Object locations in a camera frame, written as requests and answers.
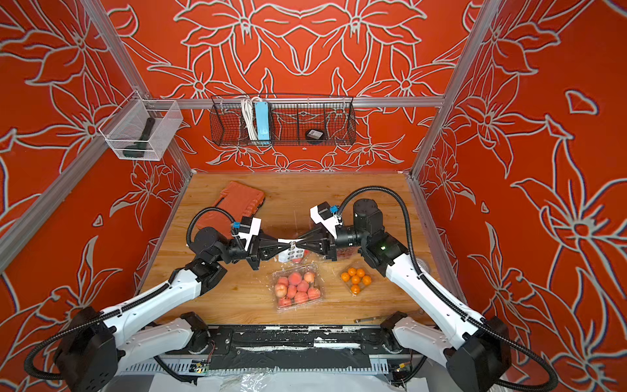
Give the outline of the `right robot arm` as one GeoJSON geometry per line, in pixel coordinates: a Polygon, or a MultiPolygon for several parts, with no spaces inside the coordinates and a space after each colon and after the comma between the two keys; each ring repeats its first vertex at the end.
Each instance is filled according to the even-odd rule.
{"type": "Polygon", "coordinates": [[[487,320],[445,289],[423,268],[414,253],[411,219],[403,199],[382,186],[366,186],[349,194],[339,206],[318,204],[310,218],[323,232],[322,245],[313,252],[336,259],[341,248],[359,248],[364,261],[383,277],[400,287],[436,323],[428,328],[409,316],[387,319],[388,328],[401,347],[423,354],[447,369],[463,391],[488,391],[498,385],[517,391],[552,391],[558,375],[547,360],[509,337],[507,325],[499,318],[487,320]],[[407,241],[401,243],[385,231],[377,203],[364,199],[367,192],[382,192],[401,208],[407,241]],[[536,362],[548,379],[539,385],[508,382],[505,373],[517,351],[536,362]]]}

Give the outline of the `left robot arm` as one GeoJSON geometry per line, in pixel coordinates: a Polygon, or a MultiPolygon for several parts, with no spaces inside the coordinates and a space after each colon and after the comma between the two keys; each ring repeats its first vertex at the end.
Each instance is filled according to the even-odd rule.
{"type": "Polygon", "coordinates": [[[186,230],[194,259],[170,278],[130,300],[100,312],[80,311],[64,331],[40,342],[27,354],[24,370],[40,380],[63,381],[72,391],[98,391],[132,358],[131,340],[146,326],[181,304],[201,297],[225,277],[225,265],[247,261],[254,270],[261,261],[288,249],[261,230],[255,217],[235,218],[218,207],[199,211],[186,230]]]}

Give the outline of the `grape clamshell box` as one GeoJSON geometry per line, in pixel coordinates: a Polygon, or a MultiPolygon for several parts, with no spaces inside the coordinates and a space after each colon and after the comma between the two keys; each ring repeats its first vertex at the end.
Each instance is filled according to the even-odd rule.
{"type": "Polygon", "coordinates": [[[357,247],[335,248],[326,256],[320,256],[323,261],[344,261],[353,257],[358,251],[357,247]]]}

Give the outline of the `small peach clamshell box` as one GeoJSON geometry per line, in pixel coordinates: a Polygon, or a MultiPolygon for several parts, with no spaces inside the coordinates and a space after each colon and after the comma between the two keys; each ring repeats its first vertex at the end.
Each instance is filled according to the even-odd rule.
{"type": "Polygon", "coordinates": [[[297,249],[295,251],[290,251],[290,253],[288,253],[287,259],[293,264],[300,264],[304,260],[306,254],[307,251],[303,249],[297,249]]]}

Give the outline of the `large peach clamshell box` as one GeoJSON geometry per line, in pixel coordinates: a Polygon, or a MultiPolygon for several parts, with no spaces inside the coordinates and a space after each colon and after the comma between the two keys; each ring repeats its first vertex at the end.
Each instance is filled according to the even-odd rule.
{"type": "Polygon", "coordinates": [[[270,289],[277,311],[295,310],[324,299],[323,279],[314,264],[273,273],[270,289]]]}

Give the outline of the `orange plastic tool case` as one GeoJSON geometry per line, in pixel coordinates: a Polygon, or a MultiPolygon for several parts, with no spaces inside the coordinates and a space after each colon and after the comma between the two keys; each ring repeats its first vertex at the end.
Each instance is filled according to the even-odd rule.
{"type": "MultiPolygon", "coordinates": [[[[235,221],[242,217],[253,217],[265,201],[265,193],[237,181],[230,181],[222,191],[214,206],[227,211],[235,221]]],[[[225,238],[232,239],[230,221],[220,212],[206,212],[197,221],[193,235],[206,227],[216,229],[225,238]]]]}

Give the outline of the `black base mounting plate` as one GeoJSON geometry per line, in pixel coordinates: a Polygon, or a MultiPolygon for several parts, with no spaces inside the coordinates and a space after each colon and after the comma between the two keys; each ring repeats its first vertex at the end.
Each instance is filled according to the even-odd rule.
{"type": "Polygon", "coordinates": [[[383,374],[421,359],[375,325],[216,325],[209,333],[204,348],[168,355],[205,363],[209,373],[260,369],[383,374]]]}

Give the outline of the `small black device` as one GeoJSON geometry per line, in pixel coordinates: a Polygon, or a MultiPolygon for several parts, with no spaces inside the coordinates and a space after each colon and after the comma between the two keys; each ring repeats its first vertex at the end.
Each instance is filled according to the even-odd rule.
{"type": "Polygon", "coordinates": [[[305,133],[305,141],[311,145],[320,145],[326,140],[324,131],[310,129],[305,133]]]}

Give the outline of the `light blue box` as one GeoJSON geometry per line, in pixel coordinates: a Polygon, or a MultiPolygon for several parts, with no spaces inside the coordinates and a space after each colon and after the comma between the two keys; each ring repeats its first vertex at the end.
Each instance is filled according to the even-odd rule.
{"type": "Polygon", "coordinates": [[[257,140],[261,142],[270,141],[270,112],[269,105],[264,101],[257,101],[254,104],[256,116],[256,133],[257,140]]]}

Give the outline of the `clear acrylic wall bin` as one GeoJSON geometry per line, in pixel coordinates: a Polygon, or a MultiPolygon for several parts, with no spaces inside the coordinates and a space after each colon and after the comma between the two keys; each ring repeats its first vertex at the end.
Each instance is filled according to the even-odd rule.
{"type": "Polygon", "coordinates": [[[149,100],[138,91],[129,94],[98,127],[108,147],[121,160],[156,162],[163,158],[176,132],[183,122],[183,114],[174,100],[149,100]],[[138,140],[146,119],[156,123],[147,141],[143,158],[125,158],[122,151],[138,140]]]}

